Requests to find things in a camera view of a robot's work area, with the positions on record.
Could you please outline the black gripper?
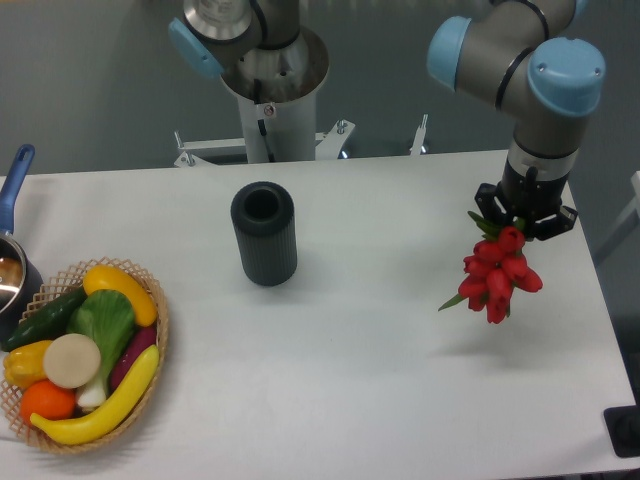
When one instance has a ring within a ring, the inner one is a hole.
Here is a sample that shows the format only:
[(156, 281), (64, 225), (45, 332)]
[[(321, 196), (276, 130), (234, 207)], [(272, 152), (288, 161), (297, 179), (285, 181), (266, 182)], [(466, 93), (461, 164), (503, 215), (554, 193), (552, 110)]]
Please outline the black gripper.
[(512, 225), (514, 216), (527, 218), (525, 237), (546, 241), (572, 230), (578, 219), (577, 210), (562, 205), (568, 178), (544, 179), (536, 166), (525, 166), (520, 173), (507, 159), (499, 184), (481, 183), (474, 200), (485, 220)]

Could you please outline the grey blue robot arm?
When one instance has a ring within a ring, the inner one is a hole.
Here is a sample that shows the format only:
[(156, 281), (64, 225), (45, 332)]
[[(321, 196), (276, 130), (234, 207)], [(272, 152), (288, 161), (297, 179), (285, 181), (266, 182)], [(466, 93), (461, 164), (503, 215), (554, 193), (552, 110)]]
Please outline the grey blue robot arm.
[[(522, 223), (530, 239), (571, 230), (561, 196), (606, 65), (593, 45), (567, 39), (580, 1), (499, 1), (482, 21), (447, 19), (428, 48), (440, 84), (515, 119), (504, 173), (475, 201), (484, 219)], [(296, 1), (187, 1), (168, 27), (184, 61), (236, 97), (252, 163), (315, 160), (316, 96), (329, 69), (323, 41), (300, 22)]]

